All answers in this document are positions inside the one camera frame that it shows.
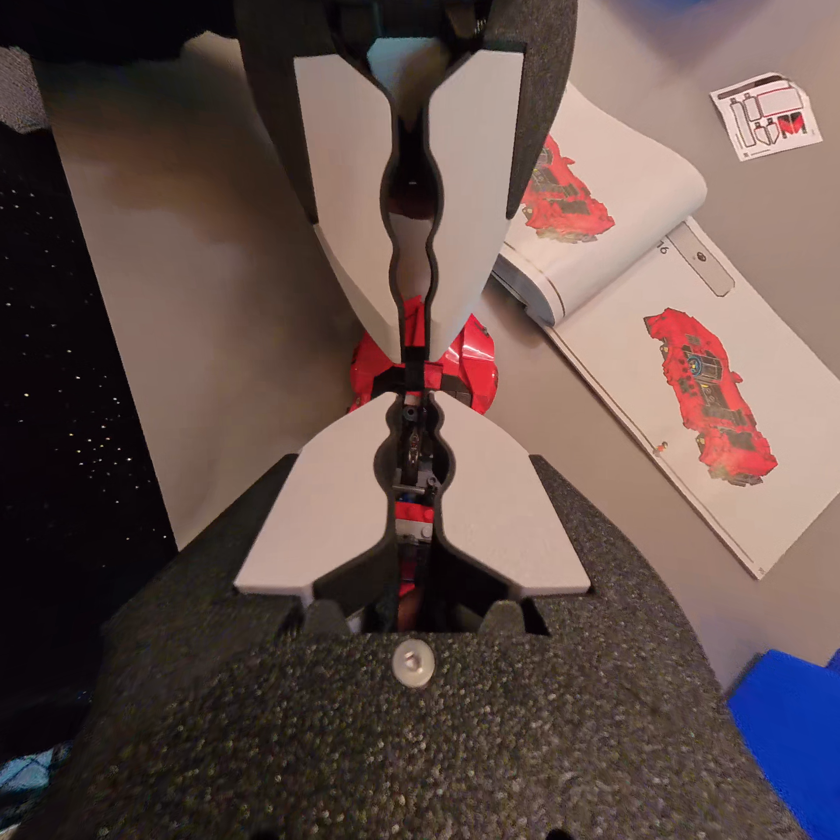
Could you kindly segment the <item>blue plastic bin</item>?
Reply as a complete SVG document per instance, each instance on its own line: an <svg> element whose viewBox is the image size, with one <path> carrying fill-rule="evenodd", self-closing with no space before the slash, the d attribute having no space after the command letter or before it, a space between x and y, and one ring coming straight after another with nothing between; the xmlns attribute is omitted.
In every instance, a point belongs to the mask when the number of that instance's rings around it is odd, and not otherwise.
<svg viewBox="0 0 840 840"><path fill-rule="evenodd" d="M813 839L839 838L839 652L826 665L770 650L728 707L767 781Z"/></svg>

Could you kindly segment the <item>lego instruction booklet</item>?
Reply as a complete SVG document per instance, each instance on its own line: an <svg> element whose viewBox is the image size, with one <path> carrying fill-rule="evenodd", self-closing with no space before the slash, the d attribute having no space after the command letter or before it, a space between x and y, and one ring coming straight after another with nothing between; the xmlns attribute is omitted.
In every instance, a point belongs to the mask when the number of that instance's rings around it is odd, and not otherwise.
<svg viewBox="0 0 840 840"><path fill-rule="evenodd" d="M571 83L493 276L756 580L838 496L838 378L692 214L698 170Z"/></svg>

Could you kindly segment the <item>white shoe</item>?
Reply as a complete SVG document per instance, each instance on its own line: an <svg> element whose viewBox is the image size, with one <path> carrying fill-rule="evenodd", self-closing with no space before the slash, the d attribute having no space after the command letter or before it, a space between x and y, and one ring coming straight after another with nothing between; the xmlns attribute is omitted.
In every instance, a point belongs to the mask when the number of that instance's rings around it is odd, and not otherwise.
<svg viewBox="0 0 840 840"><path fill-rule="evenodd" d="M58 771L67 763L73 741L11 759L1 769L1 838L26 821L42 802Z"/></svg>

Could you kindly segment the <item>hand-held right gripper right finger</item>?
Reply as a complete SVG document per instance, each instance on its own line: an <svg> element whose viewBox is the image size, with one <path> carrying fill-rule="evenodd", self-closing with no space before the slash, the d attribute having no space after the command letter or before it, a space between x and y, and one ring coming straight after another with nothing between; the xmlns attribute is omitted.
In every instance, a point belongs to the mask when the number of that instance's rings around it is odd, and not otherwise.
<svg viewBox="0 0 840 840"><path fill-rule="evenodd" d="M446 549L512 600L587 593L590 578L526 449L446 393L434 404L450 456L438 504Z"/></svg>

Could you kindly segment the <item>lego sticker sheet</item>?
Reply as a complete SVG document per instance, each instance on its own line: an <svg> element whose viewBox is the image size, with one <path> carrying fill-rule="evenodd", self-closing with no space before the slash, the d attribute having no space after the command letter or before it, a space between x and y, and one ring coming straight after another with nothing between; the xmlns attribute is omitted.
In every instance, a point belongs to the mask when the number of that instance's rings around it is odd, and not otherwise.
<svg viewBox="0 0 840 840"><path fill-rule="evenodd" d="M709 99L741 162L823 141L808 95L779 73L764 73L711 91Z"/></svg>

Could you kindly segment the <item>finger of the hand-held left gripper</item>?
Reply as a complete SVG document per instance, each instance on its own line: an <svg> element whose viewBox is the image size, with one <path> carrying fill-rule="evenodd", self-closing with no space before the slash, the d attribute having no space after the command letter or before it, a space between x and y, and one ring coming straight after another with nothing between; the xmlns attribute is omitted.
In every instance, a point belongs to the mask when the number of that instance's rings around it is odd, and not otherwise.
<svg viewBox="0 0 840 840"><path fill-rule="evenodd" d="M428 103L427 146L441 202L430 241L433 361L469 319L508 231L522 63L521 52L480 49L457 64Z"/></svg>
<svg viewBox="0 0 840 840"><path fill-rule="evenodd" d="M339 55L293 62L316 204L314 230L345 297L391 361L401 361L395 245L383 185L394 155L392 103Z"/></svg>

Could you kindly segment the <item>red lego car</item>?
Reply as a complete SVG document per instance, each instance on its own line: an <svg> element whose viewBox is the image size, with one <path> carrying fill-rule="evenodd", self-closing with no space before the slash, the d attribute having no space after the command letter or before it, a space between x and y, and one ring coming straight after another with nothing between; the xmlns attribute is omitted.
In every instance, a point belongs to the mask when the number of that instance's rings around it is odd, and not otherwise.
<svg viewBox="0 0 840 840"><path fill-rule="evenodd" d="M398 628L407 629L415 623L424 598L424 576L434 536L434 501L443 482L445 465L444 457L434 452L428 396L444 392L478 414L484 414L497 394L498 368L494 341L475 315L469 315L439 358L428 360L423 298L414 296L404 300L403 313L404 362L393 362L367 332L356 345L350 364L354 398L349 411L386 392L397 393L403 399L393 480L400 564L395 620ZM426 361L426 390L421 395L405 394L404 363L412 355L421 354Z"/></svg>

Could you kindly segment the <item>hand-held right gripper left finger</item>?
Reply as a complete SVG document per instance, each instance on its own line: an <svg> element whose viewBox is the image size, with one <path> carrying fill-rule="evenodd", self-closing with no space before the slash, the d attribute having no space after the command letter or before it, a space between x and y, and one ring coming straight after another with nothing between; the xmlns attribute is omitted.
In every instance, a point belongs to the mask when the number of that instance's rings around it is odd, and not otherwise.
<svg viewBox="0 0 840 840"><path fill-rule="evenodd" d="M318 581L384 538L389 503L375 455L396 402L380 395L302 447L234 580L238 592L310 603Z"/></svg>

